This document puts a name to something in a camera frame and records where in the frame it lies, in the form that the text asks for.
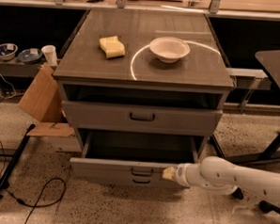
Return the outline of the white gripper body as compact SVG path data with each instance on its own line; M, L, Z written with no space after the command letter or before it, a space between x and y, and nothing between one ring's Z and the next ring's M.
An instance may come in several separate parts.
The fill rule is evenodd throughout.
M200 166L198 164L178 164L175 180L184 187L200 185Z

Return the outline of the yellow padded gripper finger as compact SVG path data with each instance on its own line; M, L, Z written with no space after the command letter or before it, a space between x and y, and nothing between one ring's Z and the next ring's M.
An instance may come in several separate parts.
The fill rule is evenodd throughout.
M171 168L165 168L163 170L163 175L162 177L167 180L167 181L175 181L175 176L176 176L176 169L171 167Z

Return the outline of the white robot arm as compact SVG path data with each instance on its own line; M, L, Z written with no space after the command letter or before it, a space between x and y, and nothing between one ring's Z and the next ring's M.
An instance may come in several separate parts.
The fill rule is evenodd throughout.
M237 188L280 208L280 173L245 168L211 156L200 163L165 168L162 177L183 187L200 186L228 195Z

